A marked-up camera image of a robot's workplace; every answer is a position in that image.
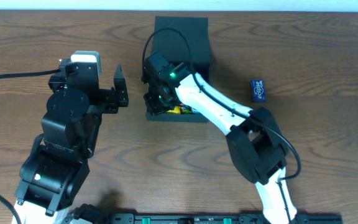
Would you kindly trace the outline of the green Haribo gummy bag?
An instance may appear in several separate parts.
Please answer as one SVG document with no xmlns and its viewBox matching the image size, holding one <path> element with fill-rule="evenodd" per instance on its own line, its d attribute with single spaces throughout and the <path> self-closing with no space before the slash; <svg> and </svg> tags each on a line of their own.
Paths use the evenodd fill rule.
<svg viewBox="0 0 358 224">
<path fill-rule="evenodd" d="M 180 106 L 181 114 L 198 114 L 199 112 L 190 106 Z"/>
</svg>

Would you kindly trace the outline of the black gift box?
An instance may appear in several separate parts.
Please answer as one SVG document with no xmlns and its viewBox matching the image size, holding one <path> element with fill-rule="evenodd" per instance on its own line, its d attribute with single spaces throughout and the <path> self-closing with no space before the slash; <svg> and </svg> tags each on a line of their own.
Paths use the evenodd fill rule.
<svg viewBox="0 0 358 224">
<path fill-rule="evenodd" d="M 209 81 L 211 47 L 207 17 L 157 16 L 154 31 L 152 52 L 160 52 L 168 62 L 177 66 L 190 62 L 190 49 L 195 70 L 206 82 Z"/>
</svg>

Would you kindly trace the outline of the blue Eclipse mint box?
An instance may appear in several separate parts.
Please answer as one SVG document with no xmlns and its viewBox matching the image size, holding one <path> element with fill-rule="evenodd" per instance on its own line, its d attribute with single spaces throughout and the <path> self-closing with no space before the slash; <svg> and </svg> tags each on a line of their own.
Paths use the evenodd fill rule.
<svg viewBox="0 0 358 224">
<path fill-rule="evenodd" d="M 255 103 L 266 102 L 265 87 L 263 80 L 251 80 L 252 99 Z"/>
</svg>

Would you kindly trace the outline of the yellow seed snack bag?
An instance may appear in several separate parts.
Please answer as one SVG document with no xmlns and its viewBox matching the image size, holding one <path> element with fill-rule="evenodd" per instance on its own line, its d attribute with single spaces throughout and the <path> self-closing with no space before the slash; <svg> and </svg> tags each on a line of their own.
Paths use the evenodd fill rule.
<svg viewBox="0 0 358 224">
<path fill-rule="evenodd" d="M 174 106 L 172 110 L 168 110 L 167 113 L 169 114 L 181 114 L 181 107 L 180 106 Z"/>
</svg>

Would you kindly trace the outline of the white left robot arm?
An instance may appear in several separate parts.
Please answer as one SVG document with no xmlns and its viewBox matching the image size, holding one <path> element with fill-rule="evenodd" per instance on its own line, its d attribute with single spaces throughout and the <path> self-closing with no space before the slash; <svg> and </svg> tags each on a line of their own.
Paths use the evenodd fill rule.
<svg viewBox="0 0 358 224">
<path fill-rule="evenodd" d="M 129 97 L 121 65 L 114 86 L 99 86 L 96 62 L 64 60 L 50 77 L 53 91 L 42 118 L 42 134 L 34 139 L 20 171 L 13 223 L 60 223 L 87 178 L 103 114 L 127 107 Z"/>
</svg>

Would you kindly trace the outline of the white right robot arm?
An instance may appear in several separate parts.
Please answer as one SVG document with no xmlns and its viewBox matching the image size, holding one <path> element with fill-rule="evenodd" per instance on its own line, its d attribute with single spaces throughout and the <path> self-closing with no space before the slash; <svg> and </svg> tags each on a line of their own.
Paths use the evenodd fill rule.
<svg viewBox="0 0 358 224">
<path fill-rule="evenodd" d="M 144 100 L 152 116 L 179 105 L 189 106 L 225 135 L 232 163 L 255 184 L 269 223 L 295 220 L 297 209 L 288 192 L 285 160 L 294 148 L 282 136 L 269 110 L 253 110 L 232 101 L 205 81 L 191 64 L 174 65 L 158 51 L 142 58 L 141 80 L 149 86 Z"/>
</svg>

